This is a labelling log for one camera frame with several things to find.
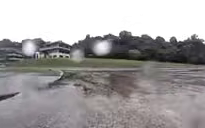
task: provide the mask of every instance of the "grass field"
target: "grass field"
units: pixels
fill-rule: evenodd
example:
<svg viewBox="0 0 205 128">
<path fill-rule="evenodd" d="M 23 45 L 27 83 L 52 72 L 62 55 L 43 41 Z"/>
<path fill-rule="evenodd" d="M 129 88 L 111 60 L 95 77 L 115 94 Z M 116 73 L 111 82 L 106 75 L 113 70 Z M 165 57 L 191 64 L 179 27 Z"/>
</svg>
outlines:
<svg viewBox="0 0 205 128">
<path fill-rule="evenodd" d="M 48 71 L 51 69 L 67 68 L 139 68 L 147 65 L 149 61 L 123 60 L 123 59 L 84 59 L 82 62 L 75 62 L 71 59 L 29 59 L 12 64 L 8 70 L 16 71 Z M 176 63 L 159 63 L 156 65 L 182 65 Z"/>
</svg>

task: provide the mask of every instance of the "ground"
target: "ground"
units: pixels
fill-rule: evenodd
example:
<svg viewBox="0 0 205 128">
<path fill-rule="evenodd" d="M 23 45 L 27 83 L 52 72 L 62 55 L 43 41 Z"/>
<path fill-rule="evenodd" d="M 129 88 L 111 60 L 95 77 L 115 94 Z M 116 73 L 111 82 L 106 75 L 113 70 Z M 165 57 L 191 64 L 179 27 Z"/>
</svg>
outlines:
<svg viewBox="0 0 205 128">
<path fill-rule="evenodd" d="M 205 66 L 57 70 L 0 72 L 0 128 L 205 128 Z"/>
</svg>

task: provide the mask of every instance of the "building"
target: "building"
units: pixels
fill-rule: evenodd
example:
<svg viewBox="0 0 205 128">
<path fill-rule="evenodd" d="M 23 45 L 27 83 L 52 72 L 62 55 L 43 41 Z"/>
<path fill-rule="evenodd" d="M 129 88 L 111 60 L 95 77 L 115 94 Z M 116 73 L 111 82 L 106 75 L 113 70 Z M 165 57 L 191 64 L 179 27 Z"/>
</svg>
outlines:
<svg viewBox="0 0 205 128">
<path fill-rule="evenodd" d="M 10 62 L 20 61 L 25 58 L 25 55 L 14 48 L 0 48 L 0 67 L 9 65 Z"/>
<path fill-rule="evenodd" d="M 35 53 L 35 58 L 70 58 L 71 46 L 62 41 L 45 44 Z"/>
</svg>

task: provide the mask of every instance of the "forested hill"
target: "forested hill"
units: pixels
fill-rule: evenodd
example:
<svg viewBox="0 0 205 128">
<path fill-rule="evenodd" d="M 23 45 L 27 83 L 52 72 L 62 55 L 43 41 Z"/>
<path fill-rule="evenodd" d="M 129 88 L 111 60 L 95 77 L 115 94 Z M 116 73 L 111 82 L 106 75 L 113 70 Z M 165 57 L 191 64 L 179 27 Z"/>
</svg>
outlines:
<svg viewBox="0 0 205 128">
<path fill-rule="evenodd" d="M 131 32 L 121 31 L 119 36 L 112 34 L 103 37 L 90 37 L 73 44 L 73 49 L 81 48 L 86 57 L 97 57 L 92 47 L 97 40 L 110 40 L 112 50 L 103 58 L 121 58 L 134 60 L 155 60 L 205 64 L 205 41 L 196 34 L 184 41 L 171 37 L 168 41 L 163 37 L 151 38 L 149 35 L 133 36 Z"/>
</svg>

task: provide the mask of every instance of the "overcast sky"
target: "overcast sky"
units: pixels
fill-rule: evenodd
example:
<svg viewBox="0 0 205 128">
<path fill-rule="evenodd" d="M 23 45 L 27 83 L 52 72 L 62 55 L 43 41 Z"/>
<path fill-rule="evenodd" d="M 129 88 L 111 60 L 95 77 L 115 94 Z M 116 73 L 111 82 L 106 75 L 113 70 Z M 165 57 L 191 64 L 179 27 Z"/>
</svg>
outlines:
<svg viewBox="0 0 205 128">
<path fill-rule="evenodd" d="M 205 0 L 0 0 L 0 40 L 72 44 L 91 36 L 148 34 L 205 39 Z"/>
</svg>

